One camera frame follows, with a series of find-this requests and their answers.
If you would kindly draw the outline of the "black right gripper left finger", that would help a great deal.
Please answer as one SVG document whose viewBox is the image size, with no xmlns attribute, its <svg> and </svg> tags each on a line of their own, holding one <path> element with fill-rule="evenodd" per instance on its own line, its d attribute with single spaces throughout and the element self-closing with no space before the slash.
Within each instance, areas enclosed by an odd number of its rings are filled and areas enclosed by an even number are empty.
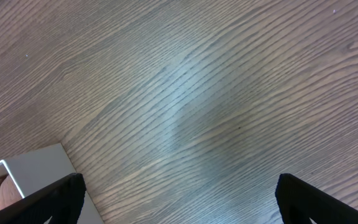
<svg viewBox="0 0 358 224">
<path fill-rule="evenodd" d="M 69 174 L 0 210 L 0 224 L 77 224 L 85 193 L 83 175 Z"/>
</svg>

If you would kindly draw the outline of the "brown plush toy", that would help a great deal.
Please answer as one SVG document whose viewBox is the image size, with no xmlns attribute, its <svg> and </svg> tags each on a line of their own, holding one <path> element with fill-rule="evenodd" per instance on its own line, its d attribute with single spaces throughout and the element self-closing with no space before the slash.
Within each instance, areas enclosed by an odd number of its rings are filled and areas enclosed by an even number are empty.
<svg viewBox="0 0 358 224">
<path fill-rule="evenodd" d="M 20 201 L 22 196 L 12 177 L 8 175 L 0 185 L 0 210 Z"/>
</svg>

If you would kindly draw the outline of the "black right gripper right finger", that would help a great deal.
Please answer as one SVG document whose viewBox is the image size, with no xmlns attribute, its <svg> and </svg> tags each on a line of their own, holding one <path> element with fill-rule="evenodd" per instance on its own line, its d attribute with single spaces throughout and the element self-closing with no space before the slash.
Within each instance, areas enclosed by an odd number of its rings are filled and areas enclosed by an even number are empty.
<svg viewBox="0 0 358 224">
<path fill-rule="evenodd" d="M 275 197 L 284 224 L 358 224 L 358 210 L 288 173 L 280 174 Z"/>
</svg>

